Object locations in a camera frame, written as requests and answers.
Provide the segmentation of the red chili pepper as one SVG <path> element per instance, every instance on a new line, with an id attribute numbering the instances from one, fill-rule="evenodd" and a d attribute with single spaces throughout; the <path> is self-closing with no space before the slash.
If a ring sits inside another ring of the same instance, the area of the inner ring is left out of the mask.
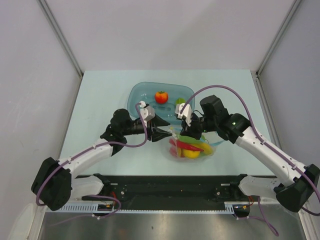
<path id="1" fill-rule="evenodd" d="M 174 140 L 172 138 L 169 139 L 169 143 L 173 146 L 176 146 L 178 148 L 181 148 L 181 149 L 186 149 L 186 150 L 192 150 L 192 151 L 203 151 L 201 148 L 198 148 L 196 146 L 193 146 L 189 143 L 186 143 L 186 142 L 181 142 L 179 140 Z"/>

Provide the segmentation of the clear zip top bag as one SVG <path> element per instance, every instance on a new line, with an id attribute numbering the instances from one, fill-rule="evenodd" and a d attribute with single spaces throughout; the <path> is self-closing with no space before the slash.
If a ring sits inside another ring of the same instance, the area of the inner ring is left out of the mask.
<path id="1" fill-rule="evenodd" d="M 225 142 L 216 132 L 205 132 L 200 139 L 180 134 L 181 127 L 169 127 L 172 136 L 164 141 L 165 150 L 177 162 L 203 162 L 212 157 Z"/>

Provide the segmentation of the yellow orange fruit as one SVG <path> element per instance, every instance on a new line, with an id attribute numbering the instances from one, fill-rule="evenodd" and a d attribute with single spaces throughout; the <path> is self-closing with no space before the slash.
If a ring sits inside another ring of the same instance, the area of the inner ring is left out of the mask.
<path id="1" fill-rule="evenodd" d="M 185 158 L 196 159 L 200 156 L 201 151 L 183 149 L 182 154 Z"/>

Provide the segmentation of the green star fruit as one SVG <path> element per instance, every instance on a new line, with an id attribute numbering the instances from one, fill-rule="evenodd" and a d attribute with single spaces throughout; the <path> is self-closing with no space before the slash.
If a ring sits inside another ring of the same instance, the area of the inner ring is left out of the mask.
<path id="1" fill-rule="evenodd" d="M 186 102 L 186 100 L 184 98 L 179 97 L 176 101 L 175 104 L 179 105 L 179 104 L 184 104 Z"/>

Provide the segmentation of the yellow banana bunch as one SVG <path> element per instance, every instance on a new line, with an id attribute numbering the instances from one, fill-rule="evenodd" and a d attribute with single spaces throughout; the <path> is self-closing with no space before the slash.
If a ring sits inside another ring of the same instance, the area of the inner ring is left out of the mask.
<path id="1" fill-rule="evenodd" d="M 198 143 L 197 147 L 203 150 L 202 153 L 201 153 L 203 156 L 211 156 L 216 151 L 216 149 L 213 146 L 211 146 L 211 145 L 209 145 L 208 143 L 205 143 L 205 142 Z"/>

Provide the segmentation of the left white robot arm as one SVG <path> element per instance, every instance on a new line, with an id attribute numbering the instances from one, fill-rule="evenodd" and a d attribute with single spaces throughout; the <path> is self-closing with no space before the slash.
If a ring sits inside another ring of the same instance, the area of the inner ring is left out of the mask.
<path id="1" fill-rule="evenodd" d="M 74 193 L 76 177 L 92 165 L 114 156 L 124 147 L 139 148 L 147 141 L 157 142 L 172 135 L 161 129 L 170 123 L 158 116 L 151 106 L 135 108 L 138 113 L 135 120 L 128 110 L 116 110 L 105 132 L 87 149 L 60 160 L 45 159 L 31 185 L 36 205 L 59 210 Z"/>

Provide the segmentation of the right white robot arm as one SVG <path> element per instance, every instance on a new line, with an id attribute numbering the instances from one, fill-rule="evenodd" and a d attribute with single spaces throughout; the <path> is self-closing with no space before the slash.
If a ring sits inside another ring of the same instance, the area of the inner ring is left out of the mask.
<path id="1" fill-rule="evenodd" d="M 277 200 L 287 210 L 297 213 L 315 193 L 320 169 L 291 158 L 263 137 L 253 124 L 239 113 L 230 114 L 220 98 L 211 95 L 200 101 L 203 115 L 198 117 L 187 103 L 178 104 L 175 114 L 181 120 L 182 136 L 199 140 L 203 133 L 216 132 L 220 138 L 246 150 L 273 172 L 276 179 L 242 174 L 230 188 L 231 196 L 242 201 L 247 196 Z"/>

